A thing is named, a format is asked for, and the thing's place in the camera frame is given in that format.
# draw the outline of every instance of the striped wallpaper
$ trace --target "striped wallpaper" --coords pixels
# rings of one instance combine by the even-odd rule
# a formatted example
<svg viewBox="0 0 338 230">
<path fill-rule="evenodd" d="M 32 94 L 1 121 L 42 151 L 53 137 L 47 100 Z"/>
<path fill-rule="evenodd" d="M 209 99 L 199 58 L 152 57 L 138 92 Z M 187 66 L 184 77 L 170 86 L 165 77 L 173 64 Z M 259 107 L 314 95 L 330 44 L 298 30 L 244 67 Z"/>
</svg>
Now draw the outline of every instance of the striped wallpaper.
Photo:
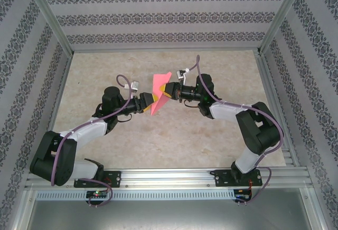
<svg viewBox="0 0 338 230">
<path fill-rule="evenodd" d="M 0 229 L 10 228 L 68 58 L 34 0 L 0 0 Z"/>
<path fill-rule="evenodd" d="M 337 0 L 295 0 L 265 53 L 329 229 L 338 229 L 337 8 Z"/>
<path fill-rule="evenodd" d="M 74 50 L 258 47 L 283 0 L 47 0 Z"/>
</svg>

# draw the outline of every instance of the gray metal panel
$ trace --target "gray metal panel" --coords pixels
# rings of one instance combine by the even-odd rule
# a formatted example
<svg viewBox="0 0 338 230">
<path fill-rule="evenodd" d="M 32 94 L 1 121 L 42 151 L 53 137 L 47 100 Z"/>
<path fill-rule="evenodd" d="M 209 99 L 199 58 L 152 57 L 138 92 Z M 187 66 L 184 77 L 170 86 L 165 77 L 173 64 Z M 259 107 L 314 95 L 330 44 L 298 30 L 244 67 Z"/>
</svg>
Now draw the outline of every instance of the gray metal panel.
<svg viewBox="0 0 338 230">
<path fill-rule="evenodd" d="M 311 229 L 298 189 L 270 189 L 252 205 L 231 200 L 36 201 L 28 229 Z"/>
</svg>

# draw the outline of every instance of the marble floor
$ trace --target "marble floor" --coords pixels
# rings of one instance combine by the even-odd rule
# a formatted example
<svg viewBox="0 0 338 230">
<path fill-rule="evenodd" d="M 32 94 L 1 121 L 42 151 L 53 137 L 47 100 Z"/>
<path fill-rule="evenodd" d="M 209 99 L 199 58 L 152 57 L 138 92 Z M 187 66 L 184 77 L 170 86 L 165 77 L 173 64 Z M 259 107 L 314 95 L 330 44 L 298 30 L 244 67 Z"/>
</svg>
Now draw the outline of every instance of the marble floor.
<svg viewBox="0 0 338 230">
<path fill-rule="evenodd" d="M 240 103 L 267 103 L 252 51 L 130 52 L 75 54 L 54 125 L 60 132 L 87 121 L 106 87 L 115 85 L 116 75 L 139 81 L 137 95 L 152 92 L 153 74 L 190 68 L 201 57 L 203 73 L 212 76 L 215 93 Z M 195 86 L 197 70 L 187 76 Z M 128 90 L 120 89 L 126 99 Z M 118 123 L 104 137 L 85 145 L 77 159 L 90 158 L 105 168 L 206 168 L 230 167 L 245 144 L 236 123 L 211 120 L 198 109 L 170 100 L 154 116 L 150 111 Z M 285 166 L 282 151 L 268 155 L 261 166 Z"/>
</svg>

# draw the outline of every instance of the pink cloth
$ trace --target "pink cloth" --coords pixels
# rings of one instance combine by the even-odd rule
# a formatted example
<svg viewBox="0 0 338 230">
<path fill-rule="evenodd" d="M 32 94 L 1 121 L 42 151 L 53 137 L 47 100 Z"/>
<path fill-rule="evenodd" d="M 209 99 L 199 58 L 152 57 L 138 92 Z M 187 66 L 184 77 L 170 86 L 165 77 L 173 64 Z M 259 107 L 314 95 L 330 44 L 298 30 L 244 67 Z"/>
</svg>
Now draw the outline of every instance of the pink cloth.
<svg viewBox="0 0 338 230">
<path fill-rule="evenodd" d="M 171 77 L 171 72 L 167 74 L 154 74 L 153 78 L 153 94 L 157 95 L 158 101 L 154 102 L 151 106 L 151 115 L 154 115 L 156 111 L 163 107 L 163 105 L 169 100 L 169 97 L 165 96 L 161 90 L 160 86 L 169 82 Z"/>
</svg>

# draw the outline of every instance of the enclosure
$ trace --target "enclosure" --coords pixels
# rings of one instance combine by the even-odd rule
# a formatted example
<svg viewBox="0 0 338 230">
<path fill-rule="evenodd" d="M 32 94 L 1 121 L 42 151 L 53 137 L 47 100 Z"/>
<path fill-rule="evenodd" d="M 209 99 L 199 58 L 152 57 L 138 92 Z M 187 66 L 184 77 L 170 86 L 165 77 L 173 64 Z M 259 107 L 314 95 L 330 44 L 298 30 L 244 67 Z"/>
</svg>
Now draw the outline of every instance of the enclosure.
<svg viewBox="0 0 338 230">
<path fill-rule="evenodd" d="M 0 229 L 338 229 L 338 0 L 0 4 Z M 87 121 L 116 75 L 139 81 L 136 95 L 151 93 L 154 74 L 177 81 L 197 55 L 218 97 L 265 102 L 283 129 L 254 203 L 236 205 L 236 187 L 210 175 L 245 148 L 238 125 L 172 100 L 77 152 L 121 171 L 105 207 L 84 202 L 95 189 L 29 172 L 45 132 Z M 263 183 L 268 176 L 261 170 Z"/>
</svg>

